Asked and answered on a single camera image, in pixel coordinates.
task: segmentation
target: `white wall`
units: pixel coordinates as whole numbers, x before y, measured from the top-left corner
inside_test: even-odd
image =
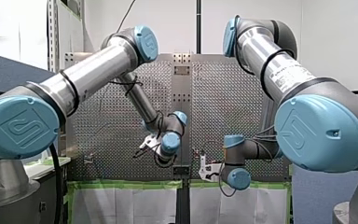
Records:
[[[115,32],[131,0],[85,2],[87,51],[98,49]],[[229,19],[274,19],[286,22],[300,39],[299,0],[208,0],[202,1],[202,53],[222,53],[223,34]],[[160,53],[196,51],[196,1],[136,1],[123,28],[148,25],[156,33]]]
[[[98,49],[105,37],[114,33],[131,0],[85,2],[86,51]],[[136,1],[122,28],[149,26],[157,36],[160,53],[195,50],[195,1]]]
[[[358,90],[358,0],[303,0],[301,62]]]
[[[235,15],[248,19],[283,21],[292,29],[297,45],[300,46],[300,0],[204,0],[202,1],[202,53],[222,54],[226,24]]]

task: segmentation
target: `metal frame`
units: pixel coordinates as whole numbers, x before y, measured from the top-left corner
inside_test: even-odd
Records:
[[[173,166],[173,178],[182,181],[182,187],[176,191],[176,224],[190,223],[191,149],[190,131],[192,119],[192,63],[191,54],[173,54],[172,70],[172,110],[187,114],[187,132],[182,137],[181,149]]]
[[[48,70],[60,69],[58,7],[57,0],[48,0]]]
[[[90,53],[67,53],[65,55],[65,65],[66,66],[70,66],[73,65],[74,63],[81,61],[85,58],[87,58],[88,56],[90,56]],[[200,119],[201,117],[204,117],[204,114],[197,114],[197,119],[198,120],[194,120],[195,119],[195,113],[199,113],[200,112],[200,108],[201,107],[205,107],[208,108],[208,104],[213,100],[212,98],[208,98],[208,99],[199,99],[197,97],[199,96],[200,91],[207,91],[207,93],[210,93],[210,90],[203,90],[202,85],[211,85],[211,83],[213,83],[215,80],[211,79],[209,80],[210,82],[207,83],[203,83],[206,79],[206,77],[209,76],[209,74],[202,74],[205,73],[205,71],[202,71],[203,69],[207,70],[210,69],[208,68],[208,66],[215,66],[217,68],[219,68],[219,66],[227,66],[227,71],[226,68],[221,68],[219,71],[215,72],[214,75],[216,77],[220,76],[223,74],[223,76],[225,76],[224,78],[225,81],[227,81],[227,83],[225,84],[226,87],[229,87],[229,90],[227,90],[227,94],[229,94],[230,97],[233,97],[233,101],[232,102],[220,102],[219,104],[222,104],[223,107],[227,107],[226,104],[231,104],[231,103],[235,103],[237,104],[237,106],[239,108],[243,108],[245,105],[242,105],[241,103],[243,103],[243,101],[241,99],[241,97],[246,98],[246,94],[251,94],[251,96],[247,96],[247,101],[244,103],[248,106],[250,106],[251,108],[248,108],[249,110],[252,110],[252,115],[250,115],[250,118],[246,118],[246,120],[251,120],[253,122],[253,124],[251,126],[246,126],[247,124],[242,124],[241,126],[236,126],[236,128],[230,128],[230,129],[226,129],[224,133],[221,133],[222,131],[218,130],[218,128],[216,129],[219,134],[218,137],[216,137],[217,135],[216,132],[214,132],[213,137],[215,137],[215,140],[217,141],[223,141],[223,138],[220,139],[220,137],[223,137],[224,134],[232,134],[231,131],[233,132],[239,132],[239,133],[245,133],[246,135],[252,135],[255,134],[259,128],[260,128],[260,119],[261,119],[261,111],[263,109],[269,109],[271,108],[271,105],[266,104],[266,105],[262,105],[262,97],[263,97],[263,93],[259,87],[259,83],[258,81],[253,78],[253,77],[249,77],[249,75],[243,73],[240,68],[238,67],[237,63],[234,60],[228,59],[228,58],[224,58],[223,56],[220,55],[194,55],[194,54],[162,54],[158,56],[158,59],[154,62],[154,65],[143,65],[143,66],[152,66],[151,69],[147,70],[147,75],[148,76],[155,76],[157,72],[153,71],[153,69],[158,69],[158,65],[160,63],[164,63],[165,65],[168,65],[170,67],[170,73],[167,73],[171,75],[170,77],[170,81],[171,83],[159,83],[159,82],[164,82],[167,81],[167,79],[163,79],[158,81],[159,85],[167,85],[166,88],[167,90],[164,90],[164,94],[168,94],[167,98],[166,98],[166,102],[156,102],[158,100],[158,96],[154,95],[156,94],[153,91],[158,91],[159,90],[159,86],[154,86],[154,87],[149,87],[149,89],[147,88],[147,86],[150,85],[155,85],[157,83],[151,81],[150,79],[148,79],[148,77],[142,77],[139,76],[141,81],[146,81],[144,87],[145,87],[145,91],[146,93],[149,94],[149,97],[151,98],[152,102],[155,104],[157,103],[158,107],[162,107],[167,110],[169,110],[169,112],[173,112],[175,110],[180,110],[183,111],[187,114],[188,116],[188,126],[187,126],[187,132],[185,133],[185,135],[182,137],[182,146],[180,151],[178,152],[178,157],[175,161],[175,164],[172,168],[172,170],[161,170],[159,168],[157,168],[154,163],[153,164],[149,164],[147,166],[145,166],[145,162],[152,162],[151,160],[149,160],[148,158],[146,158],[146,160],[143,160],[143,158],[141,158],[140,160],[137,161],[137,165],[138,166],[145,166],[144,169],[153,169],[151,170],[151,172],[156,172],[159,173],[159,176],[164,176],[165,180],[168,179],[177,179],[177,180],[181,180],[182,181],[182,187],[180,189],[177,190],[177,194],[176,194],[176,217],[175,217],[175,222],[177,224],[182,224],[182,223],[190,223],[190,199],[189,199],[189,182],[191,178],[198,178],[198,169],[197,169],[197,164],[199,162],[199,159],[194,158],[194,151],[198,150],[200,148],[200,143],[202,141],[205,141],[207,139],[206,136],[208,136],[208,133],[206,131],[202,131],[202,135],[197,134],[197,132],[199,132],[200,130],[195,129],[195,125],[200,125],[200,123],[202,123],[204,120]],[[250,91],[255,90],[255,92],[249,92],[249,90],[246,91],[242,91],[244,85],[248,85],[246,84],[247,81],[250,81],[252,83],[252,87],[250,89]],[[119,104],[119,105],[126,105],[128,107],[132,107],[131,103],[129,102],[128,99],[126,99],[124,97],[124,92],[117,87],[117,93],[116,89],[115,91],[113,91],[112,88],[115,87],[105,87],[102,90],[100,90],[99,93],[96,93],[95,97],[92,97],[91,99],[89,99],[89,102],[86,102],[84,106],[88,106],[91,110],[93,107],[96,106],[97,103],[93,104],[93,101],[99,101],[101,98],[106,98],[106,97],[122,97],[121,98],[115,98],[115,101],[113,101],[113,104]],[[104,95],[107,90],[110,90],[110,95]],[[214,115],[214,114],[209,114],[209,118],[207,119],[211,119],[211,117],[219,117],[219,116],[227,116],[227,114],[218,114],[218,115]],[[125,107],[125,111],[123,113],[118,113],[116,114],[115,111],[110,111],[109,112],[109,116],[111,116],[110,118],[114,118],[115,116],[117,116],[117,120],[123,119],[122,116],[126,116],[128,118],[125,118],[126,120],[132,120],[134,119],[133,114],[129,114],[128,108]],[[239,117],[244,117],[244,116],[249,116],[246,115],[245,113],[241,113],[241,114],[237,114],[236,116]],[[98,120],[98,118],[94,118],[95,116],[90,115],[89,119],[92,120]],[[236,123],[236,120],[232,120],[232,118],[230,119],[224,119],[223,121],[227,121],[229,123]],[[77,159],[74,159],[74,163],[73,163],[73,167],[79,169],[80,167],[82,167],[81,169],[84,169],[85,167],[85,163],[86,164],[92,164],[95,167],[95,170],[97,169],[97,164],[96,164],[96,160],[94,156],[90,156],[90,155],[81,155],[81,153],[76,153],[76,149],[77,149],[77,145],[76,145],[76,135],[75,135],[75,129],[72,125],[72,123],[74,123],[74,121],[76,120],[76,115],[74,115],[73,117],[71,117],[68,122],[67,122],[67,150],[68,148],[71,148],[71,155],[77,155],[79,157],[77,157]],[[219,159],[220,156],[223,156],[223,153],[220,151],[219,147],[217,148],[217,151],[210,151],[210,153],[215,153],[215,154],[208,154],[209,158],[214,157],[214,159]],[[104,161],[102,164],[104,164],[105,166],[113,166],[115,165],[117,168],[120,166],[120,164],[109,164],[106,161]],[[251,172],[253,170],[257,170],[259,171],[256,175],[253,175],[253,180],[256,181],[269,181],[269,182],[277,182],[277,181],[290,181],[290,175],[289,175],[289,164],[290,162],[286,159],[278,159],[275,160],[275,162],[273,163],[264,163],[263,161],[247,161],[247,167],[248,170],[250,170]],[[151,179],[150,177],[146,176],[146,177],[141,177],[138,176],[138,178],[136,178],[136,180],[162,180],[160,177],[158,178],[153,178]]]

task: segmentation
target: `green tape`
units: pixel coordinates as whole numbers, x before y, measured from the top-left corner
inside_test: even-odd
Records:
[[[251,188],[253,189],[287,189],[286,182],[257,182],[252,181]],[[203,189],[203,188],[218,188],[219,183],[206,182],[202,180],[192,180],[190,183],[191,188]]]
[[[293,164],[289,165],[289,175],[292,176],[293,175]]]

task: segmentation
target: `pegboard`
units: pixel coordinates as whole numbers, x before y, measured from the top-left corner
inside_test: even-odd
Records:
[[[172,111],[171,71],[172,62],[164,60],[135,71],[155,109],[164,114]],[[120,86],[107,84],[78,108],[73,119],[78,152],[70,166],[71,180],[172,179],[172,169],[158,168],[152,153],[132,157],[149,133],[124,93]]]
[[[173,60],[171,54],[160,55],[155,62],[135,70],[150,101],[164,114],[172,112],[172,104],[177,103],[172,92],[178,85],[177,81],[173,83],[176,76]],[[262,91],[255,77],[242,72],[235,60],[220,55],[191,55],[189,68],[192,76],[191,177],[199,178],[197,152],[206,141],[216,141],[205,147],[208,160],[221,160],[225,134],[241,133],[251,137],[257,133]],[[152,153],[132,158],[148,133],[121,87],[108,84],[96,92],[79,107],[73,124],[73,131],[68,134],[76,136],[78,156],[69,170],[71,180],[172,180],[172,169],[159,169]],[[284,159],[272,163],[247,161],[246,169],[253,180],[283,181],[289,176],[288,164]]]
[[[241,70],[235,60],[220,55],[194,55],[192,129],[192,175],[199,177],[202,149],[207,162],[221,161],[226,134],[253,137],[260,129],[263,92],[254,76]],[[284,181],[289,177],[285,159],[246,161],[253,180]]]

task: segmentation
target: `white paper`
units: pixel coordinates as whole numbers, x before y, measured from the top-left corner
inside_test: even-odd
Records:
[[[0,1],[0,37],[19,35],[20,12],[16,8],[11,2]]]
[[[48,69],[47,0],[0,0],[0,56]]]
[[[71,14],[71,51],[83,52],[83,24],[82,21]]]
[[[22,0],[32,10],[20,14],[20,60],[48,69],[47,1]]]
[[[0,56],[19,61],[20,38],[18,36],[0,36]]]

